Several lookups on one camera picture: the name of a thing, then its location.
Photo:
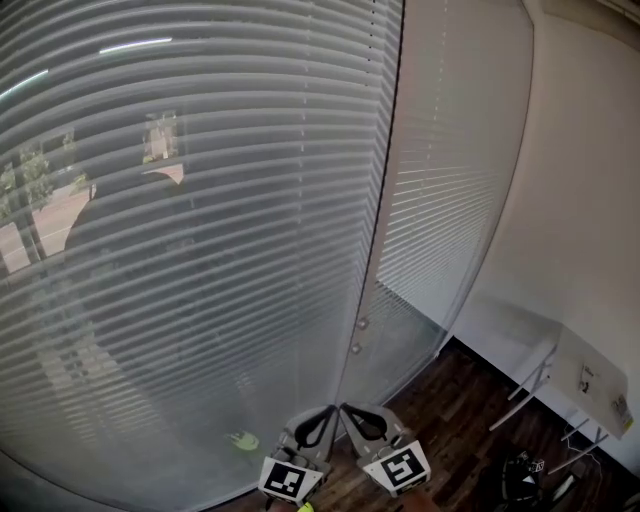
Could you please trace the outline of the partition frame post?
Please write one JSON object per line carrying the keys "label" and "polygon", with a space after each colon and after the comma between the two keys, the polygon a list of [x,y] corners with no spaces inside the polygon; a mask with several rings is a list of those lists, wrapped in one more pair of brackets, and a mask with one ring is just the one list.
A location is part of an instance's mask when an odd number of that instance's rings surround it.
{"label": "partition frame post", "polygon": [[[356,374],[353,366],[361,358],[361,353],[364,351],[363,339],[371,331],[371,316],[368,309],[374,295],[376,272],[381,256],[387,166],[401,60],[405,0],[375,0],[374,4],[377,7],[387,8],[382,50],[380,104],[376,110],[375,138],[371,157],[373,177],[367,189],[364,234],[360,238],[359,246],[360,254],[364,257],[357,266],[361,282],[358,288],[357,307],[354,309],[355,316],[351,324],[349,345],[344,349],[344,360],[333,390],[332,401],[336,405],[348,399],[349,379]],[[369,326],[364,331],[356,328],[356,322],[361,317],[367,317],[369,320]],[[355,343],[362,346],[359,354],[351,352],[351,346]]]}

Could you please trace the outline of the yellow edged packet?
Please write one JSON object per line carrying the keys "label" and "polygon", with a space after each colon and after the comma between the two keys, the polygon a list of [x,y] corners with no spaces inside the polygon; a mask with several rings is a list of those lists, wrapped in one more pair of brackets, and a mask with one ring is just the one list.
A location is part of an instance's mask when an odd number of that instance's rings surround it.
{"label": "yellow edged packet", "polygon": [[625,396],[623,394],[618,395],[612,400],[611,405],[617,425],[623,433],[626,433],[633,424],[633,416],[628,408]]}

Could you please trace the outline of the small printed paper sheet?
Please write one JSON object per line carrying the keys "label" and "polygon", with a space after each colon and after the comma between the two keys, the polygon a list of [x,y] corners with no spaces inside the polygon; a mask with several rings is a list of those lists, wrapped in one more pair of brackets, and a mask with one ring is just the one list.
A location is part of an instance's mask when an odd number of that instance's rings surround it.
{"label": "small printed paper sheet", "polygon": [[578,383],[579,391],[585,396],[595,396],[598,391],[598,379],[599,375],[587,363],[584,363]]}

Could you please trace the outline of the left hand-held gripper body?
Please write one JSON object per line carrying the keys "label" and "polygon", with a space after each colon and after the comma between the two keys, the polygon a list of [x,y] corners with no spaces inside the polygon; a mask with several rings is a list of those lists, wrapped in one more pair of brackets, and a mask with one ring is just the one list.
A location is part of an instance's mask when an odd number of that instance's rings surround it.
{"label": "left hand-held gripper body", "polygon": [[329,461],[321,460],[321,442],[311,449],[298,449],[294,433],[284,429],[272,454],[264,458],[258,488],[274,500],[305,504],[330,471]]}

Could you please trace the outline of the white window blinds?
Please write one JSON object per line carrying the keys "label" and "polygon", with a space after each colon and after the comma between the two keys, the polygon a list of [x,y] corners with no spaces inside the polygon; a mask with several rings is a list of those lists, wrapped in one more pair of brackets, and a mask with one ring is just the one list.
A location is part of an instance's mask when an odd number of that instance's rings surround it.
{"label": "white window blinds", "polygon": [[0,0],[0,511],[195,512],[332,402],[387,8]]}

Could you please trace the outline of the white folding table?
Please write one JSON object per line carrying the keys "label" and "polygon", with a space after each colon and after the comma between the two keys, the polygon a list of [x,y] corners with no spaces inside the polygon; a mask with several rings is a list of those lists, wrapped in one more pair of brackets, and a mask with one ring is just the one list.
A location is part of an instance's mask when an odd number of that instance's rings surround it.
{"label": "white folding table", "polygon": [[[593,397],[583,395],[578,389],[580,372],[584,363],[587,363],[599,375],[598,391]],[[611,436],[618,440],[622,439],[633,425],[626,433],[623,433],[617,425],[611,405],[612,400],[620,394],[623,394],[627,401],[628,378],[626,374],[590,343],[562,325],[558,328],[558,334],[551,349],[508,398],[514,399],[523,390],[527,390],[528,395],[496,420],[489,429],[494,431],[502,426],[545,387],[550,387],[560,393],[571,402],[579,413],[584,415],[582,422],[564,434],[561,438],[563,442],[570,440],[588,423],[592,422],[596,425],[594,441],[588,447],[577,451],[567,461],[550,469],[549,474],[554,474],[573,465]]]}

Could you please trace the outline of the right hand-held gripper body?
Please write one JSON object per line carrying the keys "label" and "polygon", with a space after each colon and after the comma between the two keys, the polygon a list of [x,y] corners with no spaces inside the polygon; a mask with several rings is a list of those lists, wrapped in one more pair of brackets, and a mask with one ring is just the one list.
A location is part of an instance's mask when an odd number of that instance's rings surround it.
{"label": "right hand-held gripper body", "polygon": [[362,459],[365,474],[391,496],[400,496],[431,479],[431,467],[413,433],[394,424]]}

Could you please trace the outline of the person's right forearm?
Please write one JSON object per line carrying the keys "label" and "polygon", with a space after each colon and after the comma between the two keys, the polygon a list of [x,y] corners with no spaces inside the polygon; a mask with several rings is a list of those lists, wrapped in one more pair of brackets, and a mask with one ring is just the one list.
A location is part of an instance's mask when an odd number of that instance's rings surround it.
{"label": "person's right forearm", "polygon": [[401,497],[404,512],[441,512],[432,497],[424,490],[414,490]]}

